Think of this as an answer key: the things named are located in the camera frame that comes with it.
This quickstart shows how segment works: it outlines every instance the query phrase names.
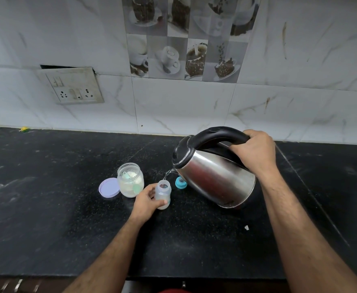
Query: plastic jar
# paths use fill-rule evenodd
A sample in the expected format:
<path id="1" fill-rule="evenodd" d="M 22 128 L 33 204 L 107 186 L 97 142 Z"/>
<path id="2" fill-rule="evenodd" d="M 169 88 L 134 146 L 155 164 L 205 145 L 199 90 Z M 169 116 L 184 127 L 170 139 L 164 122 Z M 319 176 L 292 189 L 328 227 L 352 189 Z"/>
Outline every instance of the plastic jar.
<path id="1" fill-rule="evenodd" d="M 170 186 L 169 181 L 161 180 L 158 182 L 155 187 L 155 200 L 166 200 L 167 204 L 159 207 L 158 210 L 164 210 L 170 205 L 170 193 L 172 192 L 172 187 Z"/>
<path id="2" fill-rule="evenodd" d="M 136 197 L 144 188 L 143 173 L 133 162 L 125 163 L 117 170 L 117 183 L 125 197 Z"/>

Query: white wall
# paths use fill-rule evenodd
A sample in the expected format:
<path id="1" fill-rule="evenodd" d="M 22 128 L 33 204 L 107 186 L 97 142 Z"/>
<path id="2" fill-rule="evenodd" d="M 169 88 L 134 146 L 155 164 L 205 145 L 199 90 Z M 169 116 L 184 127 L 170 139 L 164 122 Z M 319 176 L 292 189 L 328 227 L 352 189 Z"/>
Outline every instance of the white wall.
<path id="1" fill-rule="evenodd" d="M 40 64 L 93 67 L 105 103 L 57 105 Z M 0 126 L 185 135 L 217 125 L 357 143 L 357 0 L 262 0 L 236 84 L 131 77 L 121 0 L 0 0 Z"/>

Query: forearm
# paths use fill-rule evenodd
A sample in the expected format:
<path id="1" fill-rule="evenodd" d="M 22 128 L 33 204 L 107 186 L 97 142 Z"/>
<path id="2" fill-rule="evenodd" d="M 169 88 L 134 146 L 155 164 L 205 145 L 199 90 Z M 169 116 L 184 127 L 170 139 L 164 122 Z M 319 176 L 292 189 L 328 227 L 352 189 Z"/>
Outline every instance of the forearm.
<path id="1" fill-rule="evenodd" d="M 120 293 L 141 225 L 130 217 L 102 254 L 64 293 Z"/>
<path id="2" fill-rule="evenodd" d="M 293 292 L 357 292 L 357 277 L 329 246 L 276 170 L 259 178 Z"/>

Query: hand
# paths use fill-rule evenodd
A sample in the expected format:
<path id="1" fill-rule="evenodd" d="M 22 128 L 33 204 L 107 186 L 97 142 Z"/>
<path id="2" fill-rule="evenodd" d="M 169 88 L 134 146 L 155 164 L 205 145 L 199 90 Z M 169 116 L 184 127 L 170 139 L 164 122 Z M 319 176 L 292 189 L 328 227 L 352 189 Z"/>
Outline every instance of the hand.
<path id="1" fill-rule="evenodd" d="M 156 210 L 167 204 L 166 200 L 155 200 L 155 187 L 158 183 L 150 184 L 143 189 L 135 199 L 130 219 L 137 223 L 145 224 Z"/>
<path id="2" fill-rule="evenodd" d="M 276 170 L 276 152 L 273 139 L 258 130 L 244 130 L 250 137 L 245 144 L 231 145 L 230 150 L 238 155 L 242 163 L 257 177 Z"/>

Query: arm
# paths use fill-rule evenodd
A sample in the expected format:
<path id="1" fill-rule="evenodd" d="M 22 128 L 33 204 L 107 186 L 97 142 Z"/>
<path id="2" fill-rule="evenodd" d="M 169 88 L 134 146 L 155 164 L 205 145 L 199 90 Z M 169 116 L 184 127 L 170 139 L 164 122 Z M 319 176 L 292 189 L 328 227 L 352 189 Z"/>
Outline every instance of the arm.
<path id="1" fill-rule="evenodd" d="M 135 199 L 130 218 L 93 264 L 64 293 L 120 293 L 130 266 L 140 228 L 166 200 L 152 199 L 156 184 L 150 184 Z"/>
<path id="2" fill-rule="evenodd" d="M 231 150 L 259 179 L 292 292 L 357 292 L 357 276 L 315 227 L 276 166 L 275 145 L 264 132 Z"/>

